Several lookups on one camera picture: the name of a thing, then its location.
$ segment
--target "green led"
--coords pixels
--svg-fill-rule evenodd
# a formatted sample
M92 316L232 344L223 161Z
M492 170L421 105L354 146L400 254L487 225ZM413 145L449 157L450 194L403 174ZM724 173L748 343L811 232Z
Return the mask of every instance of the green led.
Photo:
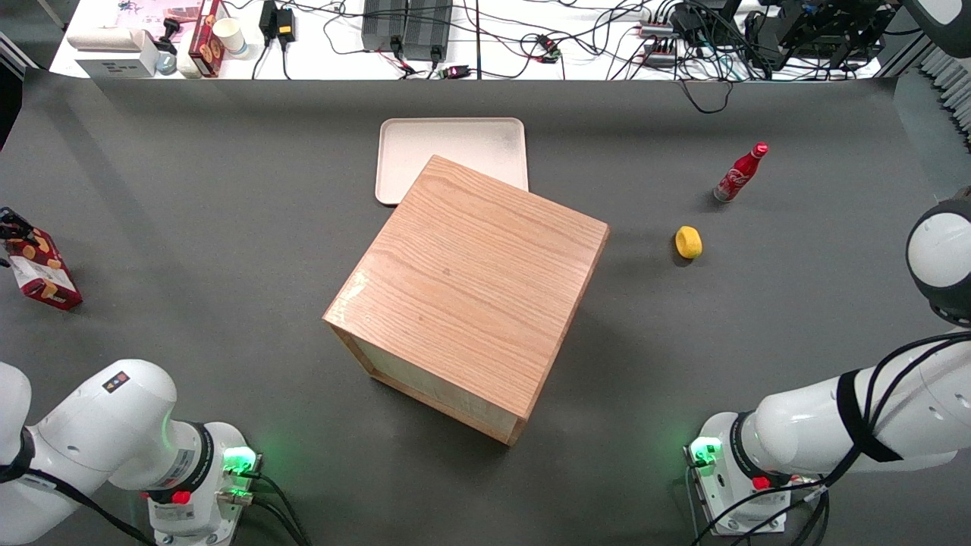
M229 448L222 453L222 469L227 472L248 472L256 467L256 452L243 446Z
M721 440L701 436L695 438L688 448L694 454L694 461L698 466L708 466L714 464L721 451Z

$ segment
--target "wooden cube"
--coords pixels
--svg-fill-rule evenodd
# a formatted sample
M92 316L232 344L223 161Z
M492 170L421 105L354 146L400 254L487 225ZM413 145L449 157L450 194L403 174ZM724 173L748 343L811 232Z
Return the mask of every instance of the wooden cube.
M513 445L609 231L433 156L323 319L375 379Z

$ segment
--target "gray tabletop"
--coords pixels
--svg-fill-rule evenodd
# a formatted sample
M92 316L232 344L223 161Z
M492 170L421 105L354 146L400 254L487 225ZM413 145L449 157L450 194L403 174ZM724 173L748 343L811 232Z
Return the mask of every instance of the gray tabletop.
M714 108L727 87L691 91ZM318 546L687 545L681 446L707 417L947 329L903 258L934 197L892 92L737 85L704 116L668 83L99 87L34 72L2 201L53 234L85 303L63 313L0 284L0 359L31 378L29 423L117 358L163 366L174 417L239 427ZM373 194L381 123L465 116L521 119L532 191L612 228L512 449L368 379L320 320L391 213ZM757 177L714 206L759 140ZM683 224L704 239L692 264L671 250ZM848 476L826 544L962 543L967 468L961 454ZM96 498L147 528L134 494ZM263 514L245 520L240 546L286 544ZM82 510L39 543L131 541Z

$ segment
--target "white tray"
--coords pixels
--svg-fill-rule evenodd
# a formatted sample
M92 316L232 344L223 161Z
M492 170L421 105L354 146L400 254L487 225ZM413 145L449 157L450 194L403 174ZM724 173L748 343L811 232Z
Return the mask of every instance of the white tray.
M432 155L529 191L526 131L516 118L389 119L381 125L375 197L397 205Z

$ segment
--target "red box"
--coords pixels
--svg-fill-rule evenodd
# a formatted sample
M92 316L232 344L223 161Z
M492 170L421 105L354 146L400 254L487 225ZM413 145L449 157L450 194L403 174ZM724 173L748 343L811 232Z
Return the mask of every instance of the red box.
M36 227L33 235L36 245L24 239L5 242L20 291L31 299L67 311L82 302L81 293L50 235Z
M202 72L203 78L216 78L219 75L225 50L222 42L213 33L213 24L226 17L229 17L229 13L220 0L206 0L202 3L199 20L189 43L188 56L199 68L199 72Z

